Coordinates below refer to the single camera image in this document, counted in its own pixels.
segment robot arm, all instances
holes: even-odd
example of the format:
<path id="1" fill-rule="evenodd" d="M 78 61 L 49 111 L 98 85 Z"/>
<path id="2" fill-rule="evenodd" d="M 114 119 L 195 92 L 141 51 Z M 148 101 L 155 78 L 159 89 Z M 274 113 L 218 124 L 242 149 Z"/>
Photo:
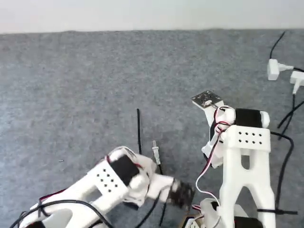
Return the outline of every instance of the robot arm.
<path id="1" fill-rule="evenodd" d="M 235 110 L 224 105 L 221 98 L 210 91 L 193 97 L 192 101 L 205 112 L 210 126 L 209 142 L 202 152 L 213 168 L 223 165 L 220 205 L 214 199 L 205 199 L 200 204 L 205 215 L 203 228 L 242 228 L 248 225 L 253 228 L 275 228 L 274 213 L 259 212 L 258 220 L 248 218 L 236 204 L 242 188 L 248 187 L 257 208 L 275 207 L 270 186 L 268 113 Z M 249 169 L 242 166 L 242 156 L 249 156 Z"/>
<path id="2" fill-rule="evenodd" d="M 122 202 L 138 208 L 147 197 L 180 208 L 191 205 L 194 189 L 189 184 L 156 174 L 155 170 L 156 164 L 150 158 L 135 154 L 127 147 L 118 147 L 86 176 L 63 192 L 45 199 L 42 204 L 55 200 L 81 200 L 89 202 L 103 215 Z M 94 193 L 98 196 L 91 199 Z M 27 228 L 35 221 L 42 221 L 46 228 L 88 228 L 99 219 L 96 213 L 80 204 L 56 204 L 45 207 L 44 211 L 51 216 L 39 216 L 34 212 L 23 219 L 20 227 Z"/>

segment circuit board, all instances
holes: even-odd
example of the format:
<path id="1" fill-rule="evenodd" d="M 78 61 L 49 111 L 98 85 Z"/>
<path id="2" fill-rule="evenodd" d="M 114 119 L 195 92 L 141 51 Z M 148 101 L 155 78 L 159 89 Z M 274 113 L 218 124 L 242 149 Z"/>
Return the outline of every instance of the circuit board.
<path id="1" fill-rule="evenodd" d="M 215 105 L 217 102 L 222 101 L 218 95 L 214 94 L 210 90 L 202 92 L 191 98 L 192 102 L 202 108 L 208 108 L 209 106 Z"/>

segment black cable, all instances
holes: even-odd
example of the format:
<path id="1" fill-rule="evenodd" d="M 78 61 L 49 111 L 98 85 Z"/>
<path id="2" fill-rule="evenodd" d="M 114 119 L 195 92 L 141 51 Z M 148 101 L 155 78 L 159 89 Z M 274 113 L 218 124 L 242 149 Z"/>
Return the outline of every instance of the black cable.
<path id="1" fill-rule="evenodd" d="M 141 141 L 141 117 L 139 108 L 137 110 L 137 143 L 138 143 L 138 153 L 142 154 L 142 141 Z"/>
<path id="2" fill-rule="evenodd" d="M 92 225 L 90 225 L 88 228 L 94 228 L 94 226 L 96 226 L 98 224 L 103 224 L 103 222 L 101 220 L 97 220 L 95 223 L 93 223 Z"/>
<path id="3" fill-rule="evenodd" d="M 300 104 L 298 104 L 296 107 L 294 107 L 287 115 L 281 120 L 281 122 L 278 125 L 278 128 L 282 126 L 282 124 L 285 122 L 285 120 L 292 114 L 294 113 L 299 107 L 301 107 L 304 104 L 304 101 L 302 101 Z"/>
<path id="4" fill-rule="evenodd" d="M 148 217 L 151 215 L 151 213 L 153 212 L 153 210 L 156 207 L 156 204 L 158 203 L 161 193 L 164 189 L 169 188 L 170 186 L 165 186 L 162 190 L 160 190 L 160 193 L 158 194 L 158 196 L 156 197 L 152 207 L 150 208 L 150 210 L 148 211 L 148 213 L 145 215 L 145 217 L 143 217 L 143 219 L 140 221 L 140 223 L 138 223 L 138 225 L 135 228 L 139 228 L 142 226 L 143 223 L 145 223 L 145 221 L 148 219 Z"/>
<path id="5" fill-rule="evenodd" d="M 14 228 L 18 223 L 20 223 L 26 216 L 28 216 L 29 214 L 39 210 L 39 208 L 45 208 L 48 206 L 52 206 L 52 205 L 56 205 L 56 204 L 61 204 L 61 203 L 75 203 L 75 204 L 82 204 L 85 205 L 87 207 L 89 207 L 92 211 L 94 211 L 98 217 L 100 218 L 101 221 L 103 221 L 109 228 L 114 228 L 110 222 L 108 222 L 105 217 L 95 208 L 93 207 L 91 204 L 85 202 L 85 201 L 81 201 L 81 200 L 76 200 L 76 199 L 62 199 L 62 200 L 56 200 L 53 202 L 48 202 L 48 203 L 44 203 L 40 206 L 35 207 L 34 209 L 23 213 L 9 228 Z"/>
<path id="6" fill-rule="evenodd" d="M 295 108 L 295 94 L 293 94 L 293 105 L 292 105 L 292 110 L 293 110 L 294 108 Z M 285 132 L 286 132 L 286 130 L 287 130 L 287 128 L 288 128 L 288 126 L 289 126 L 289 124 L 290 124 L 290 122 L 291 122 L 293 116 L 294 116 L 294 113 L 292 113 L 292 114 L 290 115 L 289 120 L 288 120 L 288 122 L 287 122 L 287 124 L 286 124 L 286 126 L 285 126 L 285 128 L 283 129 L 283 131 L 282 131 L 281 134 L 285 134 Z"/>
<path id="7" fill-rule="evenodd" d="M 271 51 L 270 51 L 270 55 L 269 55 L 269 59 L 272 58 L 272 52 L 274 51 L 274 49 L 275 49 L 276 45 L 278 44 L 278 42 L 279 42 L 279 41 L 282 39 L 282 37 L 285 35 L 285 33 L 286 33 L 286 31 L 284 31 L 284 32 L 280 35 L 279 39 L 278 39 L 278 40 L 275 42 L 275 44 L 272 46 Z"/>
<path id="8" fill-rule="evenodd" d="M 19 215 L 19 218 L 20 218 L 24 213 L 26 213 L 26 211 L 21 212 L 21 214 Z M 21 221 L 19 221 L 19 222 L 17 223 L 17 227 L 18 227 L 18 228 L 20 227 L 20 222 L 21 222 Z"/>
<path id="9" fill-rule="evenodd" d="M 162 208 L 162 213 L 161 213 L 161 219 L 158 224 L 159 227 L 162 226 L 163 218 L 165 217 L 165 213 L 166 213 L 166 208 L 167 208 L 167 203 L 164 203 L 163 208 Z"/>
<path id="10" fill-rule="evenodd" d="M 285 158 L 284 158 L 284 161 L 283 161 L 283 164 L 282 164 L 282 167 L 281 167 L 281 170 L 280 170 L 280 174 L 279 174 L 279 181 L 278 181 L 278 184 L 277 184 L 277 188 L 276 188 L 276 196 L 275 196 L 275 209 L 278 209 L 279 208 L 279 204 L 280 204 L 280 198 L 281 198 L 281 188 L 282 188 L 282 183 L 283 183 L 283 179 L 284 179 L 284 173 L 285 173 L 285 169 L 286 169 L 286 165 L 288 163 L 288 160 L 294 150 L 294 141 L 292 140 L 292 138 L 284 135 L 284 134 L 281 134 L 281 133 L 277 133 L 277 132 L 270 132 L 271 134 L 273 135 L 276 135 L 276 136 L 281 136 L 287 140 L 289 140 L 290 142 L 290 148 L 288 150 L 288 153 L 286 154 Z"/>
<path id="11" fill-rule="evenodd" d="M 158 165 L 158 168 L 160 170 L 160 174 L 163 175 L 161 164 Z M 163 218 L 165 217 L 165 213 L 166 213 L 166 208 L 167 208 L 167 203 L 164 203 L 163 208 L 162 208 L 160 222 L 158 223 L 159 227 L 162 226 Z"/>
<path id="12" fill-rule="evenodd" d="M 273 135 L 276 136 L 281 136 L 287 140 L 289 140 L 290 142 L 290 147 L 288 150 L 288 153 L 286 154 L 281 170 L 280 170 L 280 174 L 279 174 L 279 181 L 277 184 L 277 189 L 276 189 L 276 196 L 275 196 L 275 209 L 257 209 L 258 212 L 265 212 L 265 213 L 275 213 L 276 215 L 284 215 L 284 214 L 289 214 L 289 215 L 297 215 L 298 212 L 297 211 L 288 211 L 288 210 L 281 210 L 279 209 L 279 205 L 280 205 L 280 198 L 281 198 L 281 188 L 282 188 L 282 183 L 283 183 L 283 179 L 284 179 L 284 173 L 285 173 L 285 168 L 286 165 L 288 163 L 288 160 L 293 152 L 294 149 L 294 141 L 292 140 L 292 138 L 281 134 L 281 133 L 277 133 L 277 132 L 270 132 Z"/>
<path id="13" fill-rule="evenodd" d="M 294 70 L 297 70 L 297 71 L 300 71 L 300 72 L 304 72 L 304 70 L 303 70 L 303 69 L 298 68 L 298 67 L 294 67 Z"/>

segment white connector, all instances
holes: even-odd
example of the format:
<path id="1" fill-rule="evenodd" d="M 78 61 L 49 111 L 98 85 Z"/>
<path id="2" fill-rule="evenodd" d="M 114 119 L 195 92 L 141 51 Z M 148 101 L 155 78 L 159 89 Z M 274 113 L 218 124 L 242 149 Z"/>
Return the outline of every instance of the white connector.
<path id="1" fill-rule="evenodd" d="M 290 77 L 290 83 L 294 84 L 293 94 L 296 94 L 300 86 L 304 86 L 304 73 L 293 71 Z"/>
<path id="2" fill-rule="evenodd" d="M 160 165 L 161 164 L 161 160 L 160 160 L 160 154 L 158 152 L 158 148 L 159 147 L 156 145 L 156 141 L 153 140 L 152 150 L 153 150 L 153 153 L 154 153 L 154 158 L 155 158 L 156 164 Z"/>
<path id="3" fill-rule="evenodd" d="M 281 71 L 292 70 L 294 67 L 278 63 L 276 59 L 269 59 L 267 65 L 267 74 L 269 81 L 276 81 Z"/>

